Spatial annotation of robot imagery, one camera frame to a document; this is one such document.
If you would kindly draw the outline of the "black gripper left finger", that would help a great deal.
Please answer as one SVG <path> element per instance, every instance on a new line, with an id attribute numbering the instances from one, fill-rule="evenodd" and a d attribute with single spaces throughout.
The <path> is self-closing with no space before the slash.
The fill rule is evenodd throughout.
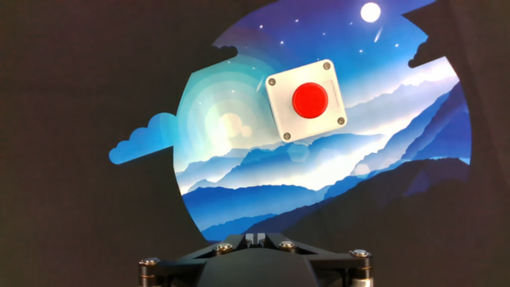
<path id="1" fill-rule="evenodd" d="M 201 271 L 211 258 L 248 249 L 255 244 L 255 234 L 234 234 L 222 242 L 173 261 L 144 258 L 139 261 L 139 287 L 170 286 L 172 280 L 178 276 Z"/>

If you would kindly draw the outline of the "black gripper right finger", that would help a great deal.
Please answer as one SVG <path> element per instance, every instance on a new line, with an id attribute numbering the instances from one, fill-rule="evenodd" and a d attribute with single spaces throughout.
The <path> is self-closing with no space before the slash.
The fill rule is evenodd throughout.
<path id="1" fill-rule="evenodd" d="M 291 240 L 283 234 L 256 233 L 254 246 L 298 254 L 313 269 L 317 277 L 337 273 L 342 286 L 374 287 L 373 255 L 363 249 L 334 253 L 302 242 Z"/>

